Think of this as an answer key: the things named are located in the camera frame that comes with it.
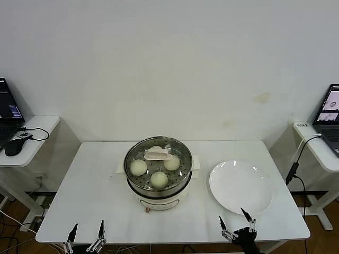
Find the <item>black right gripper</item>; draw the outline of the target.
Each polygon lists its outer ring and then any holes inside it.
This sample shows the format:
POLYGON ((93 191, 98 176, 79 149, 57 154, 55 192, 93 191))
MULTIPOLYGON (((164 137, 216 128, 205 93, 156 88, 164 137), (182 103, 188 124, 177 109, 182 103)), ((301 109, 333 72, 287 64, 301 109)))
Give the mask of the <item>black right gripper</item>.
POLYGON ((255 243, 257 236, 256 219, 253 219, 242 207, 240 209, 248 221, 249 227, 245 227, 231 233, 228 231, 221 216, 219 216, 221 235, 227 240, 232 240, 233 244, 240 246, 244 254, 260 254, 261 251, 255 243))

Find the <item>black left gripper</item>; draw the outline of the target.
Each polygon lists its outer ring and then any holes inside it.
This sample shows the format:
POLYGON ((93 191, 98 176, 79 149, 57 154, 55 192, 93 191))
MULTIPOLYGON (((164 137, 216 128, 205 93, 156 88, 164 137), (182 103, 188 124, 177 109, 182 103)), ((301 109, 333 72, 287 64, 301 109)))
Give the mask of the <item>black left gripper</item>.
POLYGON ((70 231, 66 242, 63 242, 64 250, 72 250, 72 254, 98 254, 101 253, 103 246, 106 244, 104 220, 101 221, 98 236, 96 240, 91 244, 73 245, 78 223, 76 223, 73 229, 70 231))

